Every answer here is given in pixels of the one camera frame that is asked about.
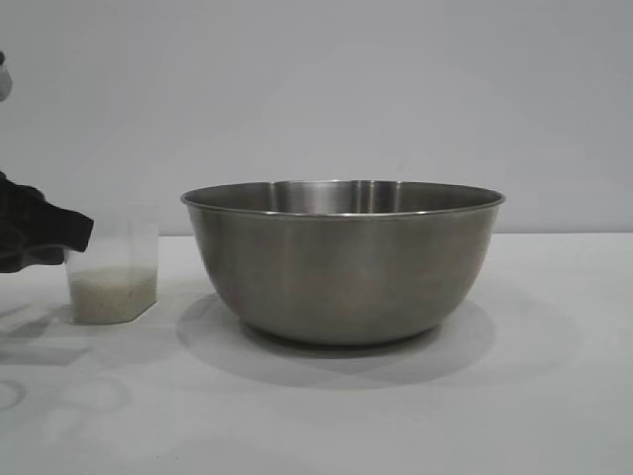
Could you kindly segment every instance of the plastic cup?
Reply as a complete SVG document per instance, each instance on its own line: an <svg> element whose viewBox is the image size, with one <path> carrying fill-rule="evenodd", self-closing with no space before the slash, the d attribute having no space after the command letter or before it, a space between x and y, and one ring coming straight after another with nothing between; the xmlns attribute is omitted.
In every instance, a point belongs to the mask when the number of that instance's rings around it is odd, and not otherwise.
<svg viewBox="0 0 633 475"><path fill-rule="evenodd" d="M79 211L95 225L86 251L66 255L73 320L95 325L130 322L156 302L155 207L104 205Z"/></svg>

